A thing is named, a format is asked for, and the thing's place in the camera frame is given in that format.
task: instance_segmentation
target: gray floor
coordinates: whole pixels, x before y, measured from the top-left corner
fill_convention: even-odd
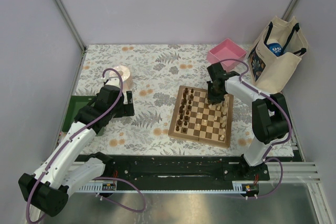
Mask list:
[[[261,193],[271,190],[262,185]],[[99,201],[92,194],[74,194],[65,209],[44,224],[196,224],[196,223],[318,223],[305,185],[283,184],[265,199],[231,199],[217,194],[147,194],[145,213],[134,214]],[[129,207],[140,209],[137,194],[115,194],[111,197]]]

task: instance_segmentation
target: chessboard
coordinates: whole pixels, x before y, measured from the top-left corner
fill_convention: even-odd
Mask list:
[[[230,147],[233,95],[221,104],[207,102],[207,90],[180,86],[168,135],[183,140]]]

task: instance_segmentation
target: floral tablecloth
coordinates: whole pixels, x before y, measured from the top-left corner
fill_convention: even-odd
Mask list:
[[[250,145],[251,110],[234,99],[230,148],[177,140],[168,136],[180,85],[207,89],[207,52],[214,45],[90,45],[75,95],[95,95],[105,68],[124,65],[133,75],[135,116],[112,119],[82,154],[240,156]],[[242,72],[244,66],[237,66]],[[274,147],[272,156],[293,156],[290,143]]]

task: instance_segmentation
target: pink plastic container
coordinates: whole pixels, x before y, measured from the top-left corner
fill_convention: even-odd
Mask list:
[[[234,43],[230,39],[224,40],[218,46],[214,47],[208,52],[206,59],[211,63],[217,63],[220,60],[224,59],[237,59],[243,60],[245,57],[246,51]],[[222,66],[225,71],[229,72],[234,69],[239,64],[238,61],[224,61],[222,62]]]

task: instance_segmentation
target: gray wall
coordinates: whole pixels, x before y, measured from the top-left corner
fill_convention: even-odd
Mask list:
[[[53,0],[0,6],[0,222],[20,223],[18,179],[55,147],[81,52]]]
[[[290,0],[62,0],[86,44],[252,42]]]
[[[336,0],[301,0],[293,13],[309,52],[285,88],[300,142],[316,162],[333,215],[336,215]]]

